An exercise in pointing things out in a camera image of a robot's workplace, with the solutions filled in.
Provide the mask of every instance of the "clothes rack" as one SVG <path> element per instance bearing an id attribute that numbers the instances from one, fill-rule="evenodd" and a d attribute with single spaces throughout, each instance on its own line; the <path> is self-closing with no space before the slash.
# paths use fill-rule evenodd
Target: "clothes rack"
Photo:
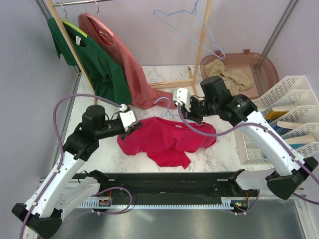
<path id="1" fill-rule="evenodd" d="M 60 31 L 62 32 L 63 37 L 66 40 L 66 43 L 68 44 L 73 57 L 75 58 L 80 70 L 82 71 L 82 73 L 84 74 L 84 76 L 86 77 L 86 79 L 89 81 L 90 86 L 92 88 L 92 91 L 94 92 L 93 86 L 92 86 L 92 82 L 87 74 L 87 72 L 85 71 L 83 64 L 81 62 L 81 60 L 79 59 L 73 44 L 71 42 L 70 37 L 68 36 L 63 23 L 60 19 L 60 16 L 58 14 L 58 12 L 56 11 L 55 7 L 59 7 L 59 6 L 64 6 L 64 5 L 76 5 L 76 4 L 85 4 L 85 3 L 93 3 L 93 2 L 101 2 L 101 1 L 109 1 L 109 0 L 83 0 L 83 1 L 73 1 L 73 2 L 65 2 L 65 3 L 52 3 L 52 0 L 44 0 L 48 10 L 50 11 L 50 13 L 52 14 L 52 16 L 54 17 Z M 211 12 L 211 8 L 212 8 L 212 2 L 213 0 L 207 0 L 206 3 L 206 9 L 205 9 L 205 15 L 204 15 L 204 21 L 207 24 L 208 23 L 208 19 L 209 19 L 209 15 Z M 206 27 L 203 24 L 203 28 L 202 28 L 202 32 L 200 35 L 200 40 L 199 43 L 200 44 L 204 44 L 204 40 L 205 40 L 205 35 L 206 35 Z M 197 72 L 198 72 L 198 67 L 200 64 L 200 58 L 202 55 L 202 50 L 203 48 L 201 46 L 198 46 L 198 51 L 197 51 L 197 57 L 196 57 L 196 63 L 195 63 L 195 69 L 194 72 L 192 72 L 191 68 L 188 66 L 187 70 L 188 70 L 188 75 L 189 75 L 189 79 L 181 79 L 181 80 L 175 80 L 175 81 L 169 81 L 169 82 L 158 82 L 158 83 L 152 83 L 150 84 L 150 86 L 154 89 L 171 89 L 171 88 L 179 88 L 179 87 L 188 87 L 188 86 L 192 86 L 193 88 L 193 93 L 195 95 L 198 95 L 197 92 L 197 88 L 196 88 L 196 76 L 197 76 Z"/>
<path id="2" fill-rule="evenodd" d="M 205 10 L 205 15 L 204 15 L 204 22 L 206 24 L 207 24 L 208 19 L 209 19 L 212 4 L 213 4 L 213 0 L 207 0 L 206 10 Z M 204 44 L 205 35 L 206 35 L 206 27 L 205 27 L 205 24 L 203 24 L 203 29 L 201 31 L 200 40 L 199 40 L 199 43 L 201 45 Z M 189 66 L 187 67 L 189 79 L 152 83 L 152 84 L 150 84 L 150 86 L 152 86 L 155 89 L 169 89 L 169 88 L 179 88 L 179 87 L 192 86 L 194 95 L 198 95 L 197 88 L 196 88 L 196 76 L 197 76 L 198 67 L 200 64 L 200 58 L 201 58 L 202 51 L 203 51 L 203 48 L 201 46 L 198 46 L 194 73 L 192 72 L 192 70 Z"/>

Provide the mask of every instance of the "beige cloth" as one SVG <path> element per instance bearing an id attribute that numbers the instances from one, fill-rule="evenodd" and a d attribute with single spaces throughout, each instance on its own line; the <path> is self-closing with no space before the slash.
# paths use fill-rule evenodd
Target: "beige cloth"
<path id="1" fill-rule="evenodd" d="M 239 91 L 246 90 L 253 86 L 253 80 L 250 79 L 242 70 L 225 71 L 225 65 L 221 60 L 213 60 L 204 66 L 206 74 L 221 77 L 231 95 L 239 94 Z"/>

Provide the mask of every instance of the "garment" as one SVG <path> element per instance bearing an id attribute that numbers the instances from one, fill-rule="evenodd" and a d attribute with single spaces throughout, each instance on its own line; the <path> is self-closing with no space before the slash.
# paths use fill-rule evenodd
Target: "garment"
<path id="1" fill-rule="evenodd" d="M 124 43 L 98 19 L 88 13 L 78 17 L 79 28 L 90 35 L 125 72 L 130 92 L 133 98 L 132 105 L 141 109 L 154 107 L 153 104 L 159 97 L 168 97 L 172 100 L 172 93 L 153 89 L 146 80 L 144 71 L 130 50 Z M 160 100 L 157 106 L 167 107 L 167 100 Z"/>
<path id="2" fill-rule="evenodd" d="M 118 136 L 117 142 L 126 155 L 146 152 L 160 167 L 187 168 L 189 158 L 184 152 L 194 153 L 201 147 L 208 148 L 216 142 L 216 137 L 202 136 L 189 129 L 182 122 L 174 122 L 152 117 L 140 121 L 143 127 L 136 130 L 124 140 Z M 206 133 L 216 133 L 208 123 L 194 128 Z"/>
<path id="3" fill-rule="evenodd" d="M 253 86 L 253 80 L 246 76 L 242 70 L 225 71 L 225 65 L 219 59 L 208 63 L 204 66 L 204 69 L 209 77 L 221 77 L 233 96 L 238 95 L 239 91 L 246 90 Z"/>
<path id="4" fill-rule="evenodd" d="M 54 45 L 60 57 L 63 54 L 68 65 L 77 63 L 69 49 L 54 18 L 48 20 Z M 64 27 L 71 38 L 74 48 L 90 77 L 95 94 L 118 104 L 132 102 L 128 84 L 123 70 L 90 36 L 76 26 L 63 21 Z"/>

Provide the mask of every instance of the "gray floor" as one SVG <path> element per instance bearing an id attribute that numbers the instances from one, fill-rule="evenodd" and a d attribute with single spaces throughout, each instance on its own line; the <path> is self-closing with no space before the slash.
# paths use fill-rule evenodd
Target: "gray floor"
<path id="1" fill-rule="evenodd" d="M 77 209 L 66 221 L 83 213 Z M 214 210 L 132 210 L 86 214 L 52 239 L 305 239 L 294 202 L 259 201 L 245 216 Z"/>

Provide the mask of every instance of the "green sweater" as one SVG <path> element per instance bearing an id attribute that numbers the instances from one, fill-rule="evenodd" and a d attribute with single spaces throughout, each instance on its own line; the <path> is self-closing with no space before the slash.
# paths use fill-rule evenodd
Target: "green sweater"
<path id="1" fill-rule="evenodd" d="M 48 26 L 58 57 L 60 58 L 60 55 L 63 54 L 68 65 L 77 66 L 54 18 L 48 20 Z M 121 66 L 89 35 L 83 35 L 83 32 L 76 26 L 64 21 L 64 27 L 90 77 L 95 94 L 118 104 L 131 103 L 132 97 Z"/>

